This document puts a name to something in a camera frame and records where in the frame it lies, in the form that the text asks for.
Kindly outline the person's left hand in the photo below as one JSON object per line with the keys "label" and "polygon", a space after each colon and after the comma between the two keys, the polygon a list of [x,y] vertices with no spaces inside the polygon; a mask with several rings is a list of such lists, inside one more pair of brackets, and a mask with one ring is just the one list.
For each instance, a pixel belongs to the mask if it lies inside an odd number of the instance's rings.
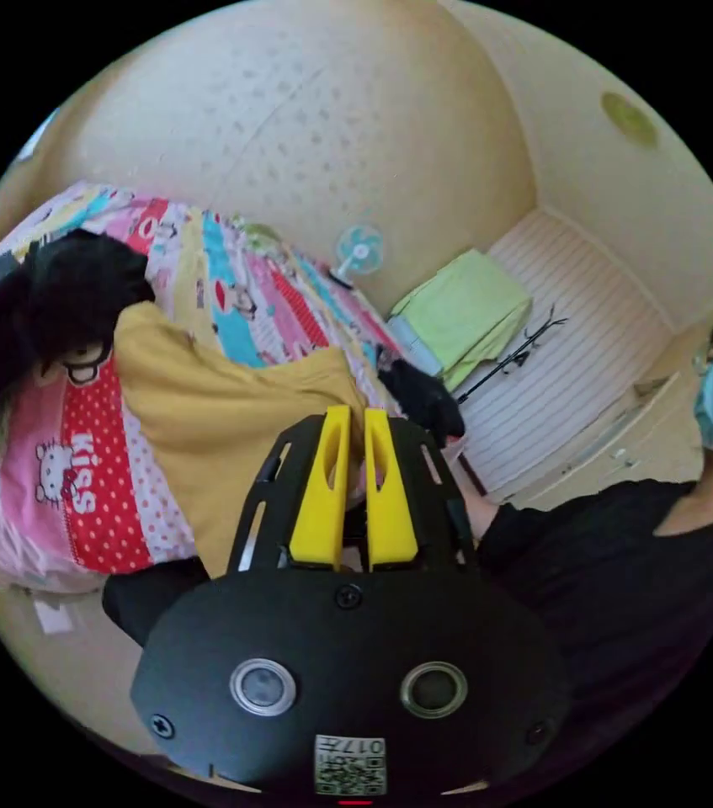
{"label": "person's left hand", "polygon": [[467,483],[459,482],[458,487],[465,504],[473,545],[478,549],[497,517],[501,505],[487,496],[481,495],[473,486]]}

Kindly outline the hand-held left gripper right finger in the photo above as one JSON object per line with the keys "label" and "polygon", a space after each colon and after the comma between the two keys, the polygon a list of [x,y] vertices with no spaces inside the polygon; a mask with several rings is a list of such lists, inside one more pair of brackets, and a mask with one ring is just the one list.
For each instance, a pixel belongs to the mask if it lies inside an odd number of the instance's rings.
{"label": "hand-held left gripper right finger", "polygon": [[418,554],[418,542],[386,411],[365,411],[364,451],[369,569],[407,565]]}

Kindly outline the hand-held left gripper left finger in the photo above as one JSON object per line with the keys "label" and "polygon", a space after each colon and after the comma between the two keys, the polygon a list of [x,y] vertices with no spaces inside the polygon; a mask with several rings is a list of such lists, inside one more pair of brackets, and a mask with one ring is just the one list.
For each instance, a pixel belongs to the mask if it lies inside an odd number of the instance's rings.
{"label": "hand-held left gripper left finger", "polygon": [[349,496],[351,411],[327,409],[289,543],[301,566],[340,566]]}

